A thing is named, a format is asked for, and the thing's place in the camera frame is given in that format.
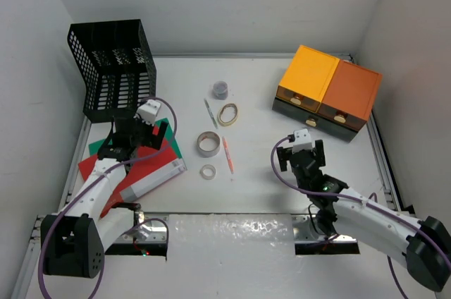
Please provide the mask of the dark bottom drawer unit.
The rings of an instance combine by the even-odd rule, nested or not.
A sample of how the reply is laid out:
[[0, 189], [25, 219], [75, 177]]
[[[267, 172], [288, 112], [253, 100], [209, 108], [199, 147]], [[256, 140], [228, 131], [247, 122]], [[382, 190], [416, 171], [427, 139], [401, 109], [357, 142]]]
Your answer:
[[353, 141], [368, 121], [329, 106], [321, 105], [320, 109], [332, 111], [332, 117], [328, 118], [321, 113], [311, 112], [277, 97], [274, 98], [272, 106], [272, 110], [299, 121], [304, 126], [320, 130], [345, 142]]

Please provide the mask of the yellow drawer box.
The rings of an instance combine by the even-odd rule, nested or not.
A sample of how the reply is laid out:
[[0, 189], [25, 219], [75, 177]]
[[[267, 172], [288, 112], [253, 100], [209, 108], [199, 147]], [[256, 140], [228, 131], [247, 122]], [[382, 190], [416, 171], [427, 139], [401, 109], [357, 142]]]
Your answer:
[[276, 97], [316, 113], [340, 59], [301, 45], [281, 78]]

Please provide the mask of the small clear jar dark contents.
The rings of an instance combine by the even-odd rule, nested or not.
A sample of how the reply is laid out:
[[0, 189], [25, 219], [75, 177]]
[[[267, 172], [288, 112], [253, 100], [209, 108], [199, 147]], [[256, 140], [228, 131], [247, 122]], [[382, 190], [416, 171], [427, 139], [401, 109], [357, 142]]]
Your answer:
[[219, 100], [225, 100], [228, 97], [228, 84], [225, 81], [216, 81], [213, 85], [213, 94]]

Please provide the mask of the green pen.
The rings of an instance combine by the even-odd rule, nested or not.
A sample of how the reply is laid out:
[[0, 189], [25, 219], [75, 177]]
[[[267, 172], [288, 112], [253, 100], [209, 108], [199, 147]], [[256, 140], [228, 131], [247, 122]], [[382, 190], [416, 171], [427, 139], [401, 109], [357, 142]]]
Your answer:
[[216, 129], [218, 129], [218, 124], [217, 124], [217, 122], [216, 122], [216, 119], [215, 119], [215, 117], [214, 117], [214, 114], [213, 114], [213, 112], [212, 112], [212, 110], [211, 110], [211, 107], [209, 106], [209, 103], [208, 103], [208, 101], [207, 101], [206, 98], [204, 98], [204, 104], [205, 104], [206, 110], [207, 110], [207, 112], [208, 112], [208, 114], [209, 114], [209, 117], [210, 117], [210, 119], [211, 119], [211, 121], [212, 121], [214, 127], [215, 127]]

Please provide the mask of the small clear tape roll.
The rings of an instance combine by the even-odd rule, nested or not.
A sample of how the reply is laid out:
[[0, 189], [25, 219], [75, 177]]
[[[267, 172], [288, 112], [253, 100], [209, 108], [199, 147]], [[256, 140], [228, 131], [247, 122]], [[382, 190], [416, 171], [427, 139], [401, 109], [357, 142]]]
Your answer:
[[205, 180], [212, 180], [216, 177], [216, 168], [211, 164], [205, 164], [199, 170], [200, 176]]

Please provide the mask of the green folder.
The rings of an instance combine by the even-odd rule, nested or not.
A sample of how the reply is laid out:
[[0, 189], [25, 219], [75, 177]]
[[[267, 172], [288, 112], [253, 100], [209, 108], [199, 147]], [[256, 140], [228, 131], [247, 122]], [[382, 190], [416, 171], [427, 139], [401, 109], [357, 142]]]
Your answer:
[[[169, 120], [167, 118], [160, 119], [155, 123], [155, 125], [159, 126], [162, 122], [169, 123]], [[165, 134], [165, 140], [170, 140], [172, 138], [172, 136], [173, 136], [172, 128], [171, 128], [171, 126], [168, 126], [168, 128], [166, 130], [166, 134]], [[87, 147], [89, 150], [89, 155], [90, 156], [95, 155], [99, 151], [99, 148], [101, 147], [101, 145], [103, 143], [104, 143], [104, 139], [88, 142]], [[183, 156], [182, 156], [182, 153], [179, 149], [179, 146], [178, 146], [176, 140], [174, 140], [172, 142], [171, 147], [172, 147], [172, 150], [175, 152], [176, 156], [179, 159], [182, 159]]]

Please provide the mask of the black mesh file rack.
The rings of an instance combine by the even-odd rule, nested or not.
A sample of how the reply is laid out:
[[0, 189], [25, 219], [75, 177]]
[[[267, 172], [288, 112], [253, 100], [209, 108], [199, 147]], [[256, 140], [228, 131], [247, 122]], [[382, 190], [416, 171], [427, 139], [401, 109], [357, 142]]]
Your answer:
[[156, 66], [140, 19], [73, 23], [67, 42], [91, 123], [133, 116], [142, 99], [156, 94]]

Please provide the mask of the wide grey tape roll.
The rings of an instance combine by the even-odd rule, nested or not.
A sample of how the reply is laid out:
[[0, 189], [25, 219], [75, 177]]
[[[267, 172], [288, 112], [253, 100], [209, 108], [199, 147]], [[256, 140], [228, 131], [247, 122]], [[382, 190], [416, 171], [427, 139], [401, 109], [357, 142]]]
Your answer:
[[217, 133], [206, 131], [197, 138], [197, 150], [202, 157], [214, 157], [220, 151], [221, 139]]

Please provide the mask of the orange pen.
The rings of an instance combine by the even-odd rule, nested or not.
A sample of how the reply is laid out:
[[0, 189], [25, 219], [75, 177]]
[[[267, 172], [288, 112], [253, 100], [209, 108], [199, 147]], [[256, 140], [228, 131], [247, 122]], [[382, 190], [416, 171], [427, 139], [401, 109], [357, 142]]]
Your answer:
[[223, 143], [223, 148], [224, 148], [224, 152], [225, 152], [225, 156], [226, 156], [226, 159], [227, 159], [227, 162], [228, 162], [228, 166], [229, 166], [230, 172], [232, 174], [234, 174], [233, 161], [231, 159], [230, 150], [229, 150], [229, 147], [228, 147], [227, 140], [226, 140], [226, 138], [224, 136], [222, 137], [222, 143]]

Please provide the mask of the orange drawer box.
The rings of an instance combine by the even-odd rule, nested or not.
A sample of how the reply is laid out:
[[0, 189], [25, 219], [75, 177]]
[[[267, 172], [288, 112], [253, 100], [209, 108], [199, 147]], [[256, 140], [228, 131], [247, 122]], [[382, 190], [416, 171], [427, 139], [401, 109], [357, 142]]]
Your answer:
[[360, 130], [369, 119], [382, 77], [375, 71], [340, 61], [318, 114], [338, 125]]

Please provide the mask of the metal front rail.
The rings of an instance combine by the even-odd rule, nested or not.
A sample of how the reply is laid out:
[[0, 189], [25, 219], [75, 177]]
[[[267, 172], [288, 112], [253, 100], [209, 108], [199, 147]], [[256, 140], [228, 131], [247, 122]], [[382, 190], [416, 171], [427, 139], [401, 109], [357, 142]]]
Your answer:
[[362, 298], [345, 256], [295, 254], [290, 217], [173, 215], [165, 257], [108, 256], [101, 282], [46, 276], [52, 298]]

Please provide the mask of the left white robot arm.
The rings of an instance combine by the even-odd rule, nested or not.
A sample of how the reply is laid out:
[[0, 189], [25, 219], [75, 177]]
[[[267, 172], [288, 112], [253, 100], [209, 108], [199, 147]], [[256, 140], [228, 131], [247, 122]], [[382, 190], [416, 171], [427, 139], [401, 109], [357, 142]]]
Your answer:
[[154, 150], [152, 157], [170, 147], [165, 142], [168, 122], [159, 125], [143, 119], [116, 119], [97, 151], [97, 159], [85, 184], [58, 214], [44, 217], [41, 229], [39, 275], [93, 279], [104, 267], [106, 250], [138, 222], [141, 206], [109, 198], [132, 166], [145, 161], [140, 147]]

